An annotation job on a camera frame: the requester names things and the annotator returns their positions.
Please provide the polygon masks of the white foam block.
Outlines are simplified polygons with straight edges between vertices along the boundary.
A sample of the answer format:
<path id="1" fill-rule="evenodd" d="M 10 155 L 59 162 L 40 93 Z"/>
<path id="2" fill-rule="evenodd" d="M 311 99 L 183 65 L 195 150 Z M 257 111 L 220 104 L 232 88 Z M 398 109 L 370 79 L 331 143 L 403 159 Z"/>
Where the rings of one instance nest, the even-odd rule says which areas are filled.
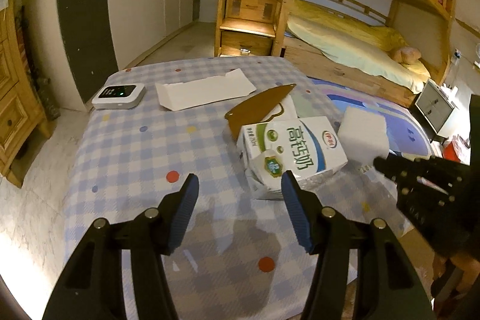
<path id="1" fill-rule="evenodd" d="M 349 106 L 337 135 L 349 161 L 372 165 L 376 157 L 386 158 L 389 154 L 386 120 L 382 115 Z"/>

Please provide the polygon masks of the white green milk carton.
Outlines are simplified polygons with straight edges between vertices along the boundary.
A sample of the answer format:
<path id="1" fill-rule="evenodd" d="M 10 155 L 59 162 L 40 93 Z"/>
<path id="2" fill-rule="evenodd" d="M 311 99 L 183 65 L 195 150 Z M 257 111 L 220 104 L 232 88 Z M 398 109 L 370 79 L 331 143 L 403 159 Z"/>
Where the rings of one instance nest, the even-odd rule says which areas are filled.
<path id="1" fill-rule="evenodd" d="M 281 199 L 281 177 L 291 171 L 313 189 L 347 164 L 347 156 L 325 116 L 295 118 L 241 128 L 238 142 L 251 195 Z"/>

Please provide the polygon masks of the brown cardboard piece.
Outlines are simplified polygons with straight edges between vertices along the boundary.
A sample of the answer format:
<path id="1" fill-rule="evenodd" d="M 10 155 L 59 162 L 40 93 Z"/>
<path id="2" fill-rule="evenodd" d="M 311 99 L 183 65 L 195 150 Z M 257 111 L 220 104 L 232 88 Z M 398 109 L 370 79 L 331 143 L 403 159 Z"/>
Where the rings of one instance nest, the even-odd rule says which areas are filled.
<path id="1" fill-rule="evenodd" d="M 261 123 L 281 101 L 296 87 L 296 84 L 279 85 L 249 97 L 228 111 L 224 118 L 234 141 L 238 140 L 240 130 L 245 125 Z"/>

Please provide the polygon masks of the white paper box sleeve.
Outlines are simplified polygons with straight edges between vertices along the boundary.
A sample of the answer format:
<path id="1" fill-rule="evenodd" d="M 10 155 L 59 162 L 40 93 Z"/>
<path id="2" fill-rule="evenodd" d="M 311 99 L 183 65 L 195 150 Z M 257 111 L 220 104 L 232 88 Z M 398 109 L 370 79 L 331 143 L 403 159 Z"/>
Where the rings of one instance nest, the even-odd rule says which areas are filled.
<path id="1" fill-rule="evenodd" d="M 159 104 L 171 111 L 205 106 L 217 101 L 246 97 L 256 91 L 240 68 L 223 76 L 210 76 L 190 82 L 155 84 Z"/>

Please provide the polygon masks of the rainbow oval rug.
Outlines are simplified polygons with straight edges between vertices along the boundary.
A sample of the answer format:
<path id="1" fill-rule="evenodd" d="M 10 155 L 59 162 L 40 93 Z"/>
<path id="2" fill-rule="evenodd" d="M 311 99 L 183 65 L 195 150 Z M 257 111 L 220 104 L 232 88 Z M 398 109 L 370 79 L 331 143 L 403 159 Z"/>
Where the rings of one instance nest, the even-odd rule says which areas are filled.
<path id="1" fill-rule="evenodd" d="M 342 113 L 348 107 L 357 107 L 382 115 L 391 152 L 411 158 L 427 158 L 434 153 L 421 125 L 402 106 L 323 79 L 312 78 L 312 82 Z"/>

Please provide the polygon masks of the small white nightstand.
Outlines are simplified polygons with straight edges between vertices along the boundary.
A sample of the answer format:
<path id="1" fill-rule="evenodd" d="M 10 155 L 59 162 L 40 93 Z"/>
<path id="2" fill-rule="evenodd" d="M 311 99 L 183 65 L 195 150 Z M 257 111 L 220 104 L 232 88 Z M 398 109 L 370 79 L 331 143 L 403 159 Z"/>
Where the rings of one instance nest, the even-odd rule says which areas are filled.
<path id="1" fill-rule="evenodd" d="M 431 140 L 448 139 L 453 135 L 452 115 L 456 107 L 432 79 L 425 82 L 412 109 L 428 124 Z"/>

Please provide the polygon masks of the pink plush toy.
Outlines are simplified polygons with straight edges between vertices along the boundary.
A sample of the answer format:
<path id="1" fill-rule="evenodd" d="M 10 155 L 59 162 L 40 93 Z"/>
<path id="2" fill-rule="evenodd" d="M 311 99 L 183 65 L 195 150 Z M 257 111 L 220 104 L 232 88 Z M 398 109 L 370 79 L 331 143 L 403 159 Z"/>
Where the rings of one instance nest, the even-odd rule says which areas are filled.
<path id="1" fill-rule="evenodd" d="M 417 48 L 404 46 L 391 50 L 389 56 L 397 63 L 414 65 L 422 57 L 422 54 Z"/>

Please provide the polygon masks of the yellow bed blanket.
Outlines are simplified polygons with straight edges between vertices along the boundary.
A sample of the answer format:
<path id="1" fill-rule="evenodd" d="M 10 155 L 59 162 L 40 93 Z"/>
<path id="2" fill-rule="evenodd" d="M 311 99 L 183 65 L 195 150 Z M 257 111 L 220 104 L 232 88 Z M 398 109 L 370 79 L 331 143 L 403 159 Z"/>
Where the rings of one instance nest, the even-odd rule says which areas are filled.
<path id="1" fill-rule="evenodd" d="M 421 58 L 414 65 L 391 59 L 391 50 L 411 47 L 393 28 L 369 26 L 362 21 L 335 15 L 315 3 L 293 0 L 287 29 L 329 60 L 371 76 L 380 76 L 415 94 L 422 91 L 431 77 Z"/>

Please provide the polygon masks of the wooden bunk bed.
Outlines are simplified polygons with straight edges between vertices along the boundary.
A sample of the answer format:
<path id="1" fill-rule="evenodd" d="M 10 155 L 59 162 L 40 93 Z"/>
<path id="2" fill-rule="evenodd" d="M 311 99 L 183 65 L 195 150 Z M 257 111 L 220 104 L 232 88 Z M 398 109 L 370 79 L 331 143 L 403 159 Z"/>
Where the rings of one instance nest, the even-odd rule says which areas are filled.
<path id="1" fill-rule="evenodd" d="M 308 76 L 403 107 L 426 83 L 442 85 L 456 0 L 287 0 L 281 52 Z"/>

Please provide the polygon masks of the blue checkered tablecloth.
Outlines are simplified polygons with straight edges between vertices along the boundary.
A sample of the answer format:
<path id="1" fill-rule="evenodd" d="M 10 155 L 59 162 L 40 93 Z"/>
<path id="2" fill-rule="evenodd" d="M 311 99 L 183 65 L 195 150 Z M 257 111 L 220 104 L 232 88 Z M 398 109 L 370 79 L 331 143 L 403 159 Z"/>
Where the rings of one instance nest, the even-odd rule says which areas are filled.
<path id="1" fill-rule="evenodd" d="M 316 259 L 299 245 L 286 206 L 249 193 L 224 115 L 235 101 L 189 110 L 163 109 L 156 85 L 222 76 L 240 69 L 259 90 L 294 85 L 304 115 L 334 127 L 342 112 L 282 58 L 201 58 L 164 62 L 110 76 L 111 85 L 142 83 L 131 110 L 92 113 L 72 168 L 64 214 L 71 253 L 96 218 L 135 218 L 181 187 L 176 172 L 199 177 L 199 199 L 181 246 L 163 261 L 181 319 L 287 319 L 305 305 Z"/>

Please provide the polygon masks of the wooden cabinet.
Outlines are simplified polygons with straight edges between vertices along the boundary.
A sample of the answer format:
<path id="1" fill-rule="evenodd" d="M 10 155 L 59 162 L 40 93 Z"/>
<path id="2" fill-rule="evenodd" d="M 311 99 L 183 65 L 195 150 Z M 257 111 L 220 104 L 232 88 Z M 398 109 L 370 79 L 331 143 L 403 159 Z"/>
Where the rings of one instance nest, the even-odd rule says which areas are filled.
<path id="1" fill-rule="evenodd" d="M 1 177 L 21 188 L 37 148 L 29 138 L 48 140 L 54 128 L 29 76 L 14 0 L 1 0 Z"/>

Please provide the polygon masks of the white digital timer device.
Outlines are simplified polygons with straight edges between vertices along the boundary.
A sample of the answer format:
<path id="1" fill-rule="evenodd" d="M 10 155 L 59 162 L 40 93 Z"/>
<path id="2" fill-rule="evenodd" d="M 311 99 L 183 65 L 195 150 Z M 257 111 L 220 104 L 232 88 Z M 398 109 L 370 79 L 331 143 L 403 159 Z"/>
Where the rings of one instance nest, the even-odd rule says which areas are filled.
<path id="1" fill-rule="evenodd" d="M 136 107 L 143 99 L 146 87 L 142 83 L 131 85 L 103 86 L 92 99 L 97 110 L 128 110 Z"/>

